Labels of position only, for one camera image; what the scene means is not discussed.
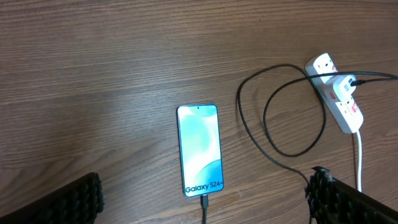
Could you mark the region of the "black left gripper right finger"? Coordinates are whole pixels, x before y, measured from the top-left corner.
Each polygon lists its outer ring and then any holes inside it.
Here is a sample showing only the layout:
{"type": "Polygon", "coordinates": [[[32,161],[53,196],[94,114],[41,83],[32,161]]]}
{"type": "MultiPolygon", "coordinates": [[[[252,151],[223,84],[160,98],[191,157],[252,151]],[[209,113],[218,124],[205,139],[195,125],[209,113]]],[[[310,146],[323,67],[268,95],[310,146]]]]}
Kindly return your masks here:
{"type": "Polygon", "coordinates": [[[305,197],[317,223],[397,224],[397,211],[334,178],[328,169],[313,170],[305,197]]]}

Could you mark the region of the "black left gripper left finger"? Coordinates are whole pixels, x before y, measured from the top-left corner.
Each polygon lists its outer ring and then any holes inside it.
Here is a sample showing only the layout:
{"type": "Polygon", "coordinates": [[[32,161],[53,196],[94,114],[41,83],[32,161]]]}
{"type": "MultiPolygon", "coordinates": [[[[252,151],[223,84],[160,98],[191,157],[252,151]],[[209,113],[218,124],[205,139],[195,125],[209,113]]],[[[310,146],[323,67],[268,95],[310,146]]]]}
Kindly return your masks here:
{"type": "Polygon", "coordinates": [[[104,209],[101,180],[96,172],[1,217],[1,223],[94,223],[104,209]]]}

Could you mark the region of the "black Galaxy smartphone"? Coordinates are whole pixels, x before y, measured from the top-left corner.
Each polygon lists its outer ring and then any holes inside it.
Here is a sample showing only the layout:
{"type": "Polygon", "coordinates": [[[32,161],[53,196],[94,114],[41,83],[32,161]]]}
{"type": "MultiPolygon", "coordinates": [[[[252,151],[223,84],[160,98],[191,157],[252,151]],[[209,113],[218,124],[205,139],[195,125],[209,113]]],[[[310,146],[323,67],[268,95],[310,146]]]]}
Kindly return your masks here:
{"type": "Polygon", "coordinates": [[[179,106],[177,121],[184,195],[192,198],[223,190],[217,106],[179,106]]]}

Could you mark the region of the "white charger adapter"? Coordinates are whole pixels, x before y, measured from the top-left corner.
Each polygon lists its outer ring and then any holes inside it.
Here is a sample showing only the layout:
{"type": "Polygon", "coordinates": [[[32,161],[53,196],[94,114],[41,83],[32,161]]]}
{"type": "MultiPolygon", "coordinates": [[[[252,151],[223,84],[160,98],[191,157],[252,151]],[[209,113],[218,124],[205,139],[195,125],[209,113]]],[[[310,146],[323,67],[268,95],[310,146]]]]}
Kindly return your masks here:
{"type": "Polygon", "coordinates": [[[356,87],[351,84],[356,81],[354,75],[336,75],[323,86],[323,92],[328,100],[333,102],[346,101],[351,98],[356,87]]]}

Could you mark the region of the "white power strip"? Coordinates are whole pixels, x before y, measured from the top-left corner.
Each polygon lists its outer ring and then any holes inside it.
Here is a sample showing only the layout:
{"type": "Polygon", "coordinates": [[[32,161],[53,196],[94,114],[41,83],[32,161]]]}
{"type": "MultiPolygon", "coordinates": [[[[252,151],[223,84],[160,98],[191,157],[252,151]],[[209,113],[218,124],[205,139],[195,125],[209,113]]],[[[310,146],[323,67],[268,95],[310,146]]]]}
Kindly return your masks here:
{"type": "Polygon", "coordinates": [[[305,70],[313,77],[312,82],[340,129],[348,134],[357,133],[364,117],[353,98],[356,88],[351,83],[356,77],[352,74],[337,75],[338,70],[328,53],[311,58],[305,64],[305,70]]]}

